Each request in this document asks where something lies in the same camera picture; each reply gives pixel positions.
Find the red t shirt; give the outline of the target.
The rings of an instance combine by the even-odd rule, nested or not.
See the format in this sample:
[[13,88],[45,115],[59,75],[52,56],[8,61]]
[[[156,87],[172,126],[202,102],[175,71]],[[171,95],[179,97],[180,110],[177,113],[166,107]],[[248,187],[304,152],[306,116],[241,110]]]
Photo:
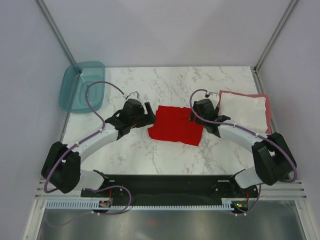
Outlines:
[[198,146],[202,139],[203,126],[190,121],[192,110],[188,107],[160,105],[156,111],[156,122],[148,128],[151,139],[181,142]]

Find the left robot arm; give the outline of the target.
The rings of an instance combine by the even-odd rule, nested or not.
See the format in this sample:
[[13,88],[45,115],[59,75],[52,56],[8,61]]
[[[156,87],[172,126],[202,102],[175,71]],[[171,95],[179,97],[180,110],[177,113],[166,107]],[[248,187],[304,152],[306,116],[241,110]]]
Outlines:
[[67,194],[80,182],[81,164],[102,147],[127,135],[133,128],[142,128],[156,122],[156,116],[149,102],[129,98],[123,108],[103,120],[101,127],[82,140],[63,144],[55,142],[50,147],[41,170],[46,179],[44,191],[59,190]]

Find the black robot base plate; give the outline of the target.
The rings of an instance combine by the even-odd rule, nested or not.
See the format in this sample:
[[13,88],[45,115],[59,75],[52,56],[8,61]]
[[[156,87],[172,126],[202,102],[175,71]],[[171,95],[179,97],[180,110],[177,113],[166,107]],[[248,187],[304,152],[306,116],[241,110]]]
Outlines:
[[223,199],[256,198],[258,188],[240,188],[231,175],[108,174],[98,192],[87,188],[82,197],[106,198],[118,204],[214,204]]

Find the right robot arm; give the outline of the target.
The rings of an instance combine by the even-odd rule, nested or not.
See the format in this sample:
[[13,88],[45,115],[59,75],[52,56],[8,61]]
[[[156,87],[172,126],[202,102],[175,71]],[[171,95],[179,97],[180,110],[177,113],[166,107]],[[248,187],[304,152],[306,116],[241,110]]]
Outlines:
[[242,196],[251,186],[272,186],[277,182],[293,183],[297,180],[297,163],[280,133],[256,133],[226,115],[218,115],[218,109],[208,98],[194,102],[190,100],[189,103],[190,121],[204,126],[208,133],[231,141],[252,154],[253,167],[241,170],[232,177],[229,191],[233,196]]

